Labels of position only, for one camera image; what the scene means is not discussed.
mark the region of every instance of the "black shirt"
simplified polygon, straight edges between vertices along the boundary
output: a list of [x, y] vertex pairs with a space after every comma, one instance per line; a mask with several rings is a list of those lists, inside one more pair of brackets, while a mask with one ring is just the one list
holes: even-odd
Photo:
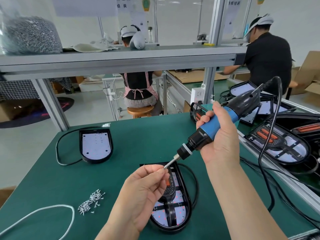
[[[279, 76], [282, 94], [285, 94], [291, 81], [292, 58], [289, 43], [267, 32], [247, 47], [244, 63], [250, 71], [250, 81], [259, 86], [274, 76]], [[277, 95], [277, 82], [272, 82], [265, 91]]]
[[[149, 83], [152, 85], [152, 74], [153, 72], [148, 72], [149, 75]], [[126, 84], [125, 74], [121, 73], [121, 76], [124, 79], [124, 85], [130, 89], [141, 89], [142, 95], [139, 91], [136, 91], [136, 98], [134, 98], [134, 92], [130, 91], [126, 96], [127, 99], [130, 100], [142, 100], [147, 99], [152, 96], [152, 94], [146, 90], [147, 88], [147, 80], [145, 72], [132, 72], [127, 73], [128, 84]]]

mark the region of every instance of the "hand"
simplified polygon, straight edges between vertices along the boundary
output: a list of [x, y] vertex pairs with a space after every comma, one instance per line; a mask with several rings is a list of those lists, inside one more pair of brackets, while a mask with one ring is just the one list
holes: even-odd
[[169, 179], [163, 165], [144, 165], [124, 182], [110, 217], [127, 218], [141, 232], [146, 226], [155, 203], [164, 194]]
[[205, 145], [201, 150], [201, 156], [205, 164], [222, 160], [239, 164], [240, 148], [237, 128], [231, 120], [227, 111], [218, 102], [213, 103], [213, 111], [206, 112], [196, 123], [197, 129], [208, 122], [214, 115], [218, 117], [220, 129], [218, 130], [214, 142]]

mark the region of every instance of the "left hand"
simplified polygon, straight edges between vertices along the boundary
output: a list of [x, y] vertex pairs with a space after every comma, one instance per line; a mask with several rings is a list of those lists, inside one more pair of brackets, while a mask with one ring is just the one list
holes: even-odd
[[120, 190], [110, 217], [124, 217], [141, 232], [152, 214], [155, 203], [166, 190], [169, 173], [168, 169], [163, 167], [144, 165], [131, 174]]

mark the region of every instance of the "round floor mat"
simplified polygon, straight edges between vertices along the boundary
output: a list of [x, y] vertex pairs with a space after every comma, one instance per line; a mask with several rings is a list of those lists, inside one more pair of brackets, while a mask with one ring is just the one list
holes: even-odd
[[[60, 103], [60, 106], [61, 106], [63, 112], [70, 109], [73, 106], [73, 104], [75, 103], [75, 101], [69, 97], [58, 97], [57, 99]], [[42, 105], [42, 106], [40, 106], [40, 108], [33, 110], [29, 114], [23, 114], [20, 117], [15, 118], [14, 120], [0, 123], [0, 129], [30, 125], [30, 124], [34, 124], [34, 123], [49, 119], [49, 118], [50, 118], [50, 116], [49, 116], [47, 110]]]

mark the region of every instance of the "wooden stool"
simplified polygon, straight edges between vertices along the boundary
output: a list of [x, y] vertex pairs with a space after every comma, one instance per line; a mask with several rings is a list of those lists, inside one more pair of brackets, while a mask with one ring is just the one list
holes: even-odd
[[298, 83], [296, 81], [290, 81], [289, 88], [288, 88], [288, 91], [287, 91], [287, 95], [285, 97], [286, 100], [289, 100], [292, 89], [296, 88], [296, 87], [298, 87]]
[[140, 118], [140, 117], [151, 117], [151, 110], [153, 110], [154, 106], [147, 106], [142, 108], [127, 108], [127, 112], [130, 115], [133, 115], [133, 118]]

